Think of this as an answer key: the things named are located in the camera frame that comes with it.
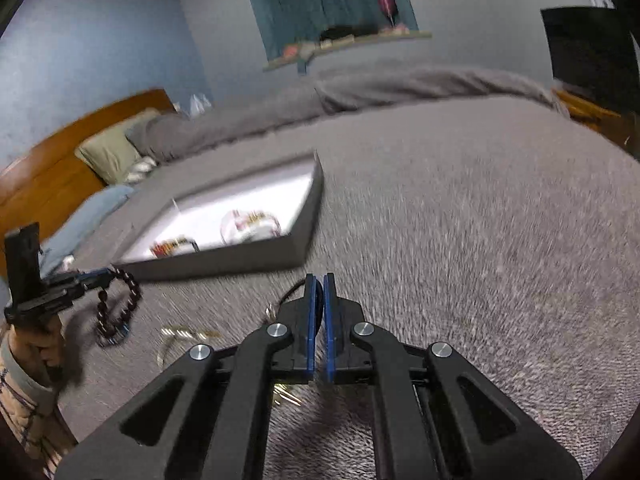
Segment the plaid left sleeve forearm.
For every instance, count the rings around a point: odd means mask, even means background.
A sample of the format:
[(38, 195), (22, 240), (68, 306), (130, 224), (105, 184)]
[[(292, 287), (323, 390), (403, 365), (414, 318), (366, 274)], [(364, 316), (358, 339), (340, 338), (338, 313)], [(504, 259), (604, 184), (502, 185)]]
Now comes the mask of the plaid left sleeve forearm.
[(53, 479), (61, 460), (77, 445), (58, 408), (58, 392), (31, 378), (1, 345), (1, 434), (29, 479)]

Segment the person's left hand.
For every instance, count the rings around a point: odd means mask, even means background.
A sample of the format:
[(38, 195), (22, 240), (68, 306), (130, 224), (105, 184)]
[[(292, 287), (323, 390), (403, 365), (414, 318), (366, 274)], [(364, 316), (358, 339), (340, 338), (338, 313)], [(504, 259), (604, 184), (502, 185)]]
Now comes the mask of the person's left hand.
[(15, 326), (9, 330), (9, 348), (17, 364), (38, 384), (52, 386), (49, 370), (63, 365), (65, 339), (58, 315), (53, 315), (44, 327)]

